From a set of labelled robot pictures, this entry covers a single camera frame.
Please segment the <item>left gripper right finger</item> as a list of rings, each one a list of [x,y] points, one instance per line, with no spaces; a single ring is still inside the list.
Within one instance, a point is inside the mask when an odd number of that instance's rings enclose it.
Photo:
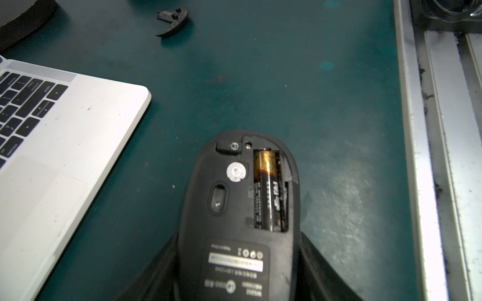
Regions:
[[[304,233],[299,245],[297,300],[362,300]]]

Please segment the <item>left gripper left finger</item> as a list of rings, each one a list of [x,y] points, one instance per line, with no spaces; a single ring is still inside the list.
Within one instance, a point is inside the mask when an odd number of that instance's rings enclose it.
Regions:
[[[175,300],[178,274],[178,234],[175,233],[133,283],[115,300]]]

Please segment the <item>black wireless mouse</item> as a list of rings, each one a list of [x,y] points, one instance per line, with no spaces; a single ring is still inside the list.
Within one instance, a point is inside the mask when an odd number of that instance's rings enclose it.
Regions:
[[[255,227],[254,153],[276,152],[282,231]],[[279,140],[230,131],[202,149],[188,184],[178,238],[181,300],[294,300],[300,230],[299,176]]]

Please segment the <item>silver laptop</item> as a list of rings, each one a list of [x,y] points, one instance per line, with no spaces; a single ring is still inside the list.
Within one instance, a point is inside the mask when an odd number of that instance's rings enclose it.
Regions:
[[[1,59],[1,299],[34,300],[151,101],[128,84]]]

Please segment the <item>black mouse battery cover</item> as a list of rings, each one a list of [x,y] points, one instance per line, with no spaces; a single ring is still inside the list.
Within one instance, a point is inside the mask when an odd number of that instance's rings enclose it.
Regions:
[[[187,24],[189,13],[190,9],[187,7],[158,11],[157,19],[169,23],[170,27],[156,36],[159,38],[169,38],[175,35]]]

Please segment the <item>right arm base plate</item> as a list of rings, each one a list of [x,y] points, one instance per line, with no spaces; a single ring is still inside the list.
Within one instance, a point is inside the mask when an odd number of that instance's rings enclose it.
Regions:
[[[410,9],[421,30],[481,34],[481,0],[410,0]]]

